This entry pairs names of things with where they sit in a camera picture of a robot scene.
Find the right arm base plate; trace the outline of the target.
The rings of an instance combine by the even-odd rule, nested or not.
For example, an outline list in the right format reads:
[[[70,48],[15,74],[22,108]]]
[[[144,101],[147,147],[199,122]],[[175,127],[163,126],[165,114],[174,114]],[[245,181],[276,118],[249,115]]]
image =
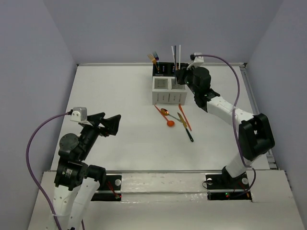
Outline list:
[[[203,188],[207,190],[209,201],[226,200],[252,200],[251,192],[248,191],[249,181],[247,174],[240,175],[237,179],[230,178],[229,183],[222,181],[221,174],[207,174],[202,182]]]

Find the yellow black handled knife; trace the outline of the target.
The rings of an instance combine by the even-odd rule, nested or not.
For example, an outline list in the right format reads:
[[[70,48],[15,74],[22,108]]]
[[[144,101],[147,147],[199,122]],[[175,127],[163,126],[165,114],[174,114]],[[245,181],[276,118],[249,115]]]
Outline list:
[[[183,116],[182,116],[180,113],[178,113],[178,117],[179,117],[180,121],[182,122],[183,127],[185,128],[185,131],[187,132],[187,135],[188,135],[190,141],[191,141],[191,142],[194,142],[194,139],[193,139],[192,135],[190,134],[190,132],[189,132],[189,130],[188,130],[187,123],[186,123],[186,121],[184,120]]]

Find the orange plastic spoon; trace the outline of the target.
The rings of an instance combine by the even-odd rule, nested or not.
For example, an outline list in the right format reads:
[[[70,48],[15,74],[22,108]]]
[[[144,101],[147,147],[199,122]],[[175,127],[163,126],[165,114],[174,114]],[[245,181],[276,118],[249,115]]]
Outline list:
[[[172,120],[168,120],[167,117],[161,112],[161,110],[156,105],[154,105],[154,106],[158,110],[158,112],[162,115],[162,117],[166,120],[167,126],[168,127],[173,127],[175,125],[175,122],[172,121]]]

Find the gold metal spoon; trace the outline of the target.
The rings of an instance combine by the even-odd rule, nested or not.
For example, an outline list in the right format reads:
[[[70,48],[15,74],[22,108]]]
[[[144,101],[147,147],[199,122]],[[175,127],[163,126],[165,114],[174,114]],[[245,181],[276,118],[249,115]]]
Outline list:
[[[173,118],[173,119],[175,119],[175,120],[177,120],[177,121],[179,121],[179,122],[182,122],[179,118],[176,118],[175,116],[171,115],[171,114],[169,113],[168,110],[166,110],[166,109],[164,109],[164,108],[161,108],[160,111],[161,111],[161,113],[162,113],[164,116],[170,116],[171,118]]]

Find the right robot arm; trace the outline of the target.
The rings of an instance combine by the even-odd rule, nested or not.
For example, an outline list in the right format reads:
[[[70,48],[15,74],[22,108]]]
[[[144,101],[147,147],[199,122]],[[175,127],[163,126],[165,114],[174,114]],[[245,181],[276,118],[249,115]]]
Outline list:
[[[199,108],[233,128],[238,154],[222,169],[218,179],[224,187],[233,187],[256,159],[275,146],[268,117],[243,111],[226,101],[211,88],[211,76],[206,68],[182,68],[175,72],[175,76],[179,85],[186,85],[191,90]]]

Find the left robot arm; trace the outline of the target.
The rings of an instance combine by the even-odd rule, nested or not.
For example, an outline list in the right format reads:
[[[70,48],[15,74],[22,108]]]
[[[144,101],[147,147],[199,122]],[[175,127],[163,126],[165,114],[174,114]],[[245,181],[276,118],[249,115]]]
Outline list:
[[[105,113],[88,115],[85,107],[75,107],[70,112],[71,121],[82,126],[80,134],[68,133],[59,141],[59,162],[55,176],[53,197],[54,213],[50,215],[47,230],[77,230],[82,224],[86,209],[95,192],[105,185],[116,193],[106,179],[106,169],[85,163],[99,136],[115,136],[121,115],[105,118]]]

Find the orange red chopstick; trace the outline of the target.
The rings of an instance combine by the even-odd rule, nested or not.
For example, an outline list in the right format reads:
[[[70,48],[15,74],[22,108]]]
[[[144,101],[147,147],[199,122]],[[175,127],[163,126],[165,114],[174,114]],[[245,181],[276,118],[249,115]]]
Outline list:
[[[177,71],[177,46],[174,46],[174,63],[175,63],[175,70]]]

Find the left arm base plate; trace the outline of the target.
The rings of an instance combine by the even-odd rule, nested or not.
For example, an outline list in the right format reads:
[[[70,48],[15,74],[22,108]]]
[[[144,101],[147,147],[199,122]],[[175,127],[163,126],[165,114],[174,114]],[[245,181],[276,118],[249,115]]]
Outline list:
[[[121,174],[107,174],[105,184],[98,188],[91,201],[120,202],[122,198],[121,185]]]

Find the iridescent rainbow metal fork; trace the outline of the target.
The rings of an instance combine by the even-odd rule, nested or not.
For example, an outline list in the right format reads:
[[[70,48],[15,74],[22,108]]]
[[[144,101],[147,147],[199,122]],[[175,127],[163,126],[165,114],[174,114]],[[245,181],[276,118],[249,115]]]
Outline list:
[[[159,56],[158,56],[158,54],[157,54],[156,51],[153,52],[153,57],[154,57],[155,60],[156,60],[157,68],[160,69],[160,65],[159,65]]]

